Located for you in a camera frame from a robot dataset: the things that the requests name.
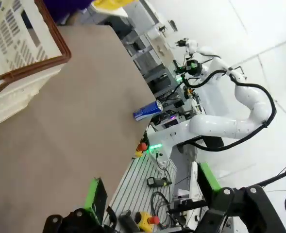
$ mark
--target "brown table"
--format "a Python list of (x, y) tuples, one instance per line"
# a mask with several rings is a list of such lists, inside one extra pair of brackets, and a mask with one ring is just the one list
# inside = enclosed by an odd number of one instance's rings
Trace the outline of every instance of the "brown table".
[(20, 113), (0, 124), (0, 233), (40, 233), (51, 214), (82, 207), (93, 177), (108, 202), (154, 101), (107, 26), (62, 27), (72, 59)]

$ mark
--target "purple clothing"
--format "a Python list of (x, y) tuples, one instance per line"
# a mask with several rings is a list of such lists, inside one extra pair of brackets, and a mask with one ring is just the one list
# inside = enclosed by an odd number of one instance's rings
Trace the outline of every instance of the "purple clothing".
[(91, 2), (92, 0), (44, 0), (50, 15), (56, 23), (68, 14), (87, 8)]

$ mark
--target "white basket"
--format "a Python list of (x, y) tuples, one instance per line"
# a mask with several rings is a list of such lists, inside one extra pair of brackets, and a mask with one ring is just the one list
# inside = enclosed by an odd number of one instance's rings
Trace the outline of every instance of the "white basket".
[(25, 108), (70, 57), (41, 0), (0, 0), (0, 123)]

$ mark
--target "screw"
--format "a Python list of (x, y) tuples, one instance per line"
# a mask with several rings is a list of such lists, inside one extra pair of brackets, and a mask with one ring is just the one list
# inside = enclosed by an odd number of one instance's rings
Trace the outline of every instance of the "screw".
[(256, 193), (256, 188), (251, 188), (251, 193)]
[(224, 194), (229, 195), (230, 194), (230, 190), (229, 189), (225, 189), (224, 190)]

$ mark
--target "green led light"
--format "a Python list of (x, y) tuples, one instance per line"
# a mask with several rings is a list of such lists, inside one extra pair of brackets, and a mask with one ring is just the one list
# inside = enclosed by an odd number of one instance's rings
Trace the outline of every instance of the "green led light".
[(159, 148), (159, 147), (162, 147), (162, 144), (156, 144), (156, 145), (150, 146), (149, 149), (152, 150), (152, 149)]

